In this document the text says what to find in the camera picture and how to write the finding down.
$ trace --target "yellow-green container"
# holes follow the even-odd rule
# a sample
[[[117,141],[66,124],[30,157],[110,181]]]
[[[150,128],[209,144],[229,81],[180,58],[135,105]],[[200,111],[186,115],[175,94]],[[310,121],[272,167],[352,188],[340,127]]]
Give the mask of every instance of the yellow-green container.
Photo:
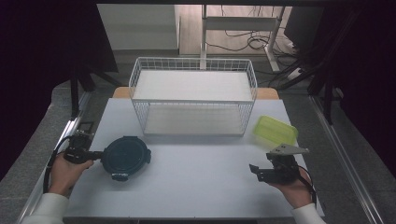
[[[296,143],[298,136],[295,127],[268,116],[259,118],[253,133],[278,145],[285,143],[292,146]]]

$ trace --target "white wire basket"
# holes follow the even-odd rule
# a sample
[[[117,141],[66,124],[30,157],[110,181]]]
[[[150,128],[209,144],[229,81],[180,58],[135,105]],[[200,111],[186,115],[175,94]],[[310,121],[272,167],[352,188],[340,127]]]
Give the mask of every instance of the white wire basket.
[[[242,136],[257,82],[250,60],[138,58],[129,90],[145,135]]]

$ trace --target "black curtain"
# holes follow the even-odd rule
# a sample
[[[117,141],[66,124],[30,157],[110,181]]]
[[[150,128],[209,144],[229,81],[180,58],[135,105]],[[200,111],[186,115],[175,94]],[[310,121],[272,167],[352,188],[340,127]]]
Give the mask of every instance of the black curtain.
[[[55,86],[85,65],[117,72],[92,1],[1,1],[0,179],[45,116]]]
[[[341,107],[396,176],[396,6],[369,1],[336,56]]]

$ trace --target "hand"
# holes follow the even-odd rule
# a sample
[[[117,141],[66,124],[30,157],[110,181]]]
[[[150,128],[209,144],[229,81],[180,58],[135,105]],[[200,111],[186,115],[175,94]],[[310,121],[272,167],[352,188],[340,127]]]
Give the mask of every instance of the hand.
[[[306,181],[308,181],[308,183],[311,183],[308,175],[306,174],[306,171],[302,168],[299,169],[300,169],[300,175]],[[294,209],[312,203],[311,194],[309,193],[308,188],[306,187],[306,185],[303,184],[303,182],[301,182],[298,179],[288,185],[281,185],[281,184],[269,184],[269,185],[279,189],[283,193],[283,196],[285,196],[286,200]]]
[[[67,191],[76,184],[82,172],[93,165],[93,161],[86,161],[82,164],[74,164],[64,159],[64,154],[60,153],[53,163],[51,171],[51,184],[49,193],[56,193],[66,196]]]

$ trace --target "dark teal lid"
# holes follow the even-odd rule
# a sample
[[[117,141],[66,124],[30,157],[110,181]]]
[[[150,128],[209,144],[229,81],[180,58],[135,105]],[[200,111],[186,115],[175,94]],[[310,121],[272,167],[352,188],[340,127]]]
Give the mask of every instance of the dark teal lid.
[[[105,148],[101,162],[113,179],[126,181],[150,160],[151,151],[142,140],[136,136],[123,136]]]

